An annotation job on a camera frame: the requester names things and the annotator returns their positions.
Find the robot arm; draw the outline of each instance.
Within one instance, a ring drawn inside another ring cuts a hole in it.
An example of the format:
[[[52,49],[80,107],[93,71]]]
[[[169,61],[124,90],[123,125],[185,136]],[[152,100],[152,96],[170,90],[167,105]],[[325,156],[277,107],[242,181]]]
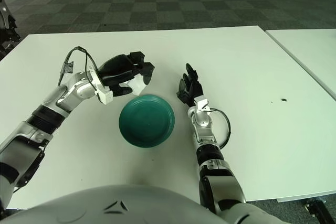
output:
[[[0,145],[2,209],[8,206],[14,188],[30,181],[54,131],[82,101],[97,96],[100,102],[108,104],[116,96],[131,92],[139,95],[150,82],[153,70],[151,63],[144,62],[143,53],[132,52],[108,60],[99,69],[90,66],[88,72],[76,73],[59,85]]]
[[[221,152],[231,134],[230,122],[224,112],[208,106],[197,72],[189,64],[186,70],[188,75],[183,74],[177,97],[190,107],[188,116],[193,126],[199,164],[201,205],[228,223],[285,223],[246,203],[243,190]],[[221,145],[212,132],[211,113],[214,111],[221,112],[228,123],[227,139]]]
[[[17,28],[15,19],[5,0],[0,0],[0,60],[14,48],[12,44],[6,42],[19,42],[21,40],[15,28]]]

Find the checkered carpet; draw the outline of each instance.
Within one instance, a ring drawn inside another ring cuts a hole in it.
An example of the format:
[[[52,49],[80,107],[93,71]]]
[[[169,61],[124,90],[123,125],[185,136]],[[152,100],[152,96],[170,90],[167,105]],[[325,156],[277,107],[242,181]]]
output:
[[[336,28],[336,0],[6,0],[18,32]]]

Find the green bowl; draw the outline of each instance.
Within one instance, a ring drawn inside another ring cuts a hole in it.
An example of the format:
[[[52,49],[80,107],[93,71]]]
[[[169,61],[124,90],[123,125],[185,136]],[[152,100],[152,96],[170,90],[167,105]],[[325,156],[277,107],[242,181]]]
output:
[[[119,129],[127,142],[150,148],[164,142],[172,133],[175,116],[172,107],[156,95],[143,95],[130,101],[119,116]]]

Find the black cable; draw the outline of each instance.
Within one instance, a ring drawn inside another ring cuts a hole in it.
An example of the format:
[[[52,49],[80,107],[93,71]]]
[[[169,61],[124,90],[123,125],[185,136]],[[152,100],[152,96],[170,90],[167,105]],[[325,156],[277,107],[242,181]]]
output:
[[[223,111],[221,111],[219,109],[210,108],[210,110],[208,110],[206,112],[215,112],[215,111],[222,114],[222,116],[225,118],[225,120],[227,122],[227,128],[228,128],[227,136],[226,136],[226,139],[224,140],[224,142],[219,146],[220,149],[223,149],[225,147],[225,145],[227,145],[227,143],[229,142],[229,139],[230,139],[230,136],[231,136],[231,124],[230,124],[229,117]]]
[[[14,190],[13,194],[16,193],[17,191],[19,191],[22,187],[19,187],[17,189]]]
[[[78,50],[78,51],[81,51],[81,52],[83,52],[84,54],[85,54],[85,76],[86,76],[86,78],[88,79],[88,81],[89,81],[89,83],[91,84],[91,86],[94,88],[94,90],[97,90],[95,87],[94,87],[94,85],[92,84],[92,82],[90,81],[90,79],[89,79],[89,77],[88,77],[88,73],[87,73],[87,65],[88,65],[88,58],[91,60],[91,62],[92,62],[92,65],[93,65],[93,68],[94,68],[94,70],[96,71],[96,73],[98,73],[98,68],[97,68],[97,65],[96,65],[96,63],[95,63],[95,61],[93,60],[93,58],[91,57],[91,55],[84,49],[84,48],[82,48],[82,47],[80,47],[80,46],[78,46],[78,47],[75,47],[75,48],[73,48],[73,49],[71,49],[69,52],[68,52],[68,54],[67,54],[67,56],[66,56],[66,58],[65,58],[65,60],[64,60],[64,62],[63,62],[63,65],[62,65],[62,69],[61,69],[61,73],[60,73],[60,76],[59,76],[59,80],[58,80],[58,86],[60,86],[60,84],[61,84],[61,82],[62,82],[62,79],[63,79],[63,77],[64,77],[64,65],[65,64],[67,64],[68,62],[69,62],[69,59],[70,59],[70,57],[71,57],[71,54],[74,52],[74,51],[76,51],[76,50]]]

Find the white table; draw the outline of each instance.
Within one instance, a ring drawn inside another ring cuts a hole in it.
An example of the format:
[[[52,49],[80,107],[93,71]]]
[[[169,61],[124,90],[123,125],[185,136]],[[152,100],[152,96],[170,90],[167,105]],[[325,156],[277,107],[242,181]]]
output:
[[[65,55],[77,45],[97,65],[114,55],[142,51],[155,65],[144,93],[170,103],[173,133],[155,148],[134,147],[118,127],[119,114],[133,95],[107,106],[97,99],[85,101],[57,130],[39,170],[10,207],[31,207],[108,184],[159,186],[199,201],[187,106],[176,97],[186,62],[198,71],[210,105],[231,120],[223,154],[247,200],[336,190],[336,103],[256,26],[29,35],[0,62],[0,139],[56,86]],[[74,54],[75,72],[83,69],[83,58]],[[224,136],[224,128],[224,121],[215,119],[217,138]]]
[[[336,100],[336,29],[266,32]]]

